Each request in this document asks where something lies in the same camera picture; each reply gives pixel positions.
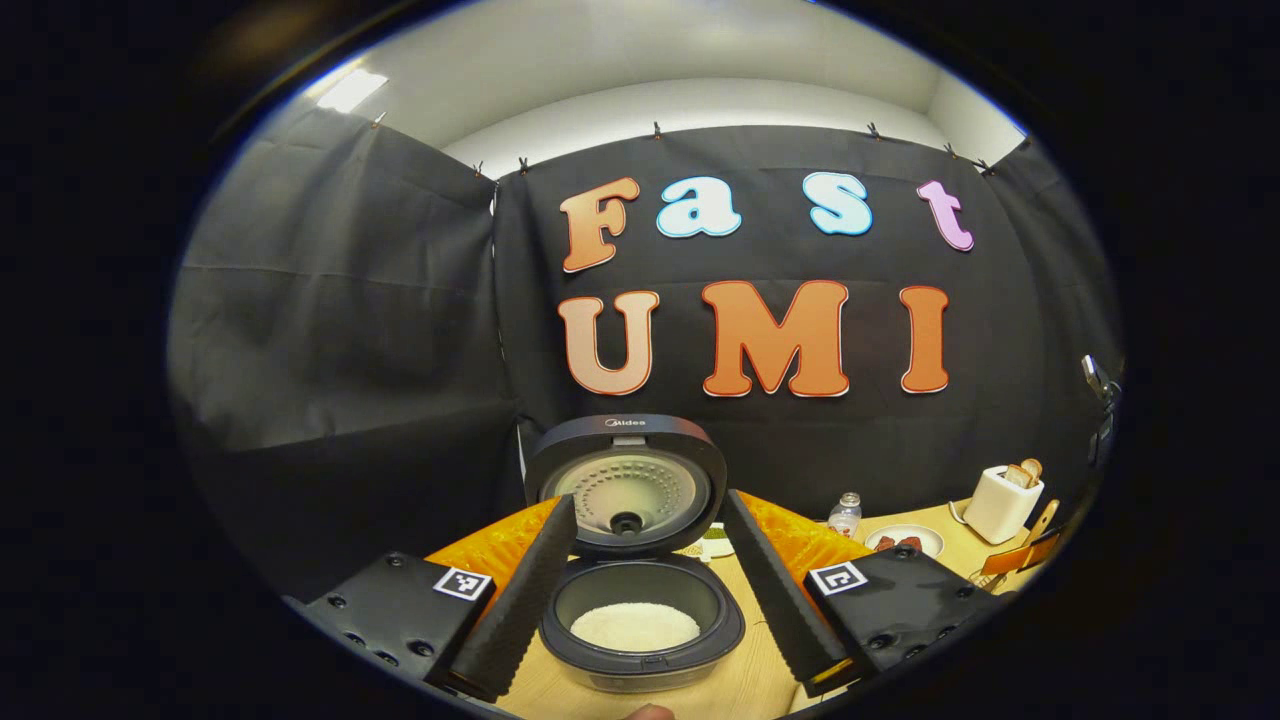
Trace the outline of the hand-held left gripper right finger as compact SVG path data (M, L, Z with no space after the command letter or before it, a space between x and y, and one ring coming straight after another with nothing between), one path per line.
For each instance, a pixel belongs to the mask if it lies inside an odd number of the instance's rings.
M869 550L736 489L722 520L788 670L810 696L913 667L1006 605L911 544Z

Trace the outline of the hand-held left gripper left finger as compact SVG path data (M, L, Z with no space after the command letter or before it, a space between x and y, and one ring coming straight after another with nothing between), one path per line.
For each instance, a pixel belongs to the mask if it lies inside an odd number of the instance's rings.
M486 703L509 692L577 534L562 495L421 559L389 552L287 603L323 634L417 685Z

